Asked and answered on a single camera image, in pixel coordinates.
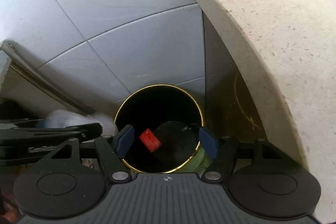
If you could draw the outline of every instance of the ridged gray surface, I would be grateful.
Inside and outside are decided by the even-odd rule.
[[[232,203],[221,186],[203,183],[195,174],[139,174],[130,183],[113,186],[97,207],[80,216],[49,221],[25,216],[18,222],[42,223],[316,224],[309,217],[270,221],[251,216]]]

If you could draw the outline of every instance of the gold rim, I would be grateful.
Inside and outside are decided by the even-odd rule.
[[[201,110],[201,108],[200,108],[200,106],[199,106],[199,104],[196,102],[196,100],[194,99],[194,97],[192,97],[187,91],[185,91],[184,89],[181,89],[180,87],[178,87],[178,86],[174,86],[174,85],[168,85],[168,84],[157,84],[157,85],[149,85],[149,86],[146,86],[146,87],[144,87],[144,88],[141,88],[141,89],[139,89],[139,90],[137,90],[136,92],[134,92],[133,94],[131,94],[123,103],[122,103],[122,105],[119,107],[119,109],[118,109],[118,111],[117,111],[117,114],[116,114],[116,116],[115,116],[115,119],[114,119],[114,123],[116,122],[116,120],[117,120],[117,117],[118,117],[118,114],[119,114],[119,112],[120,112],[120,110],[121,110],[121,108],[123,107],[123,105],[127,102],[127,100],[128,99],[130,99],[133,95],[135,95],[136,93],[138,93],[138,92],[140,92],[141,90],[144,90],[144,89],[148,89],[148,88],[151,88],[151,87],[153,87],[153,86],[171,86],[171,87],[173,87],[173,88],[176,88],[176,89],[178,89],[178,90],[181,90],[181,91],[183,91],[185,94],[187,94],[193,101],[194,101],[194,103],[195,103],[195,105],[197,106],[197,108],[198,108],[198,112],[199,112],[199,114],[201,115],[201,122],[202,122],[202,126],[204,126],[204,117],[203,117],[203,113],[202,113],[202,110]],[[183,166],[185,166],[195,155],[196,155],[196,153],[197,153],[197,151],[198,151],[198,149],[199,149],[199,147],[200,147],[200,142],[198,142],[198,144],[197,144],[197,146],[196,146],[196,149],[195,149],[195,152],[184,162],[184,163],[182,163],[181,165],[179,165],[178,167],[176,167],[176,168],[174,168],[174,169],[172,169],[172,170],[169,170],[169,171],[166,171],[166,172],[162,172],[163,174],[167,174],[167,173],[172,173],[172,172],[174,172],[174,171],[176,171],[176,170],[178,170],[178,169],[180,169],[181,167],[183,167]],[[134,170],[134,171],[136,171],[136,172],[138,172],[138,173],[145,173],[144,171],[141,171],[141,170],[138,170],[137,168],[135,168],[135,167],[133,167],[132,165],[130,165],[127,161],[125,161],[124,159],[122,159],[122,162],[127,166],[127,167],[129,167],[129,168],[131,168],[132,170]]]

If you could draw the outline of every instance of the red box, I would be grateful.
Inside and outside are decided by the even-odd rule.
[[[147,128],[139,138],[152,153],[161,146],[161,142],[149,128]]]

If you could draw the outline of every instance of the silver screw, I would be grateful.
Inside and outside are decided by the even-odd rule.
[[[221,178],[221,174],[215,171],[211,171],[205,174],[205,177],[209,180],[219,180]]]
[[[126,172],[119,171],[113,173],[112,178],[114,178],[115,180],[124,180],[128,178],[128,174]]]

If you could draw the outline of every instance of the speckled stone surface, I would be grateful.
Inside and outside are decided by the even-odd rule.
[[[335,0],[196,0],[234,58],[268,139],[319,180],[336,220]]]

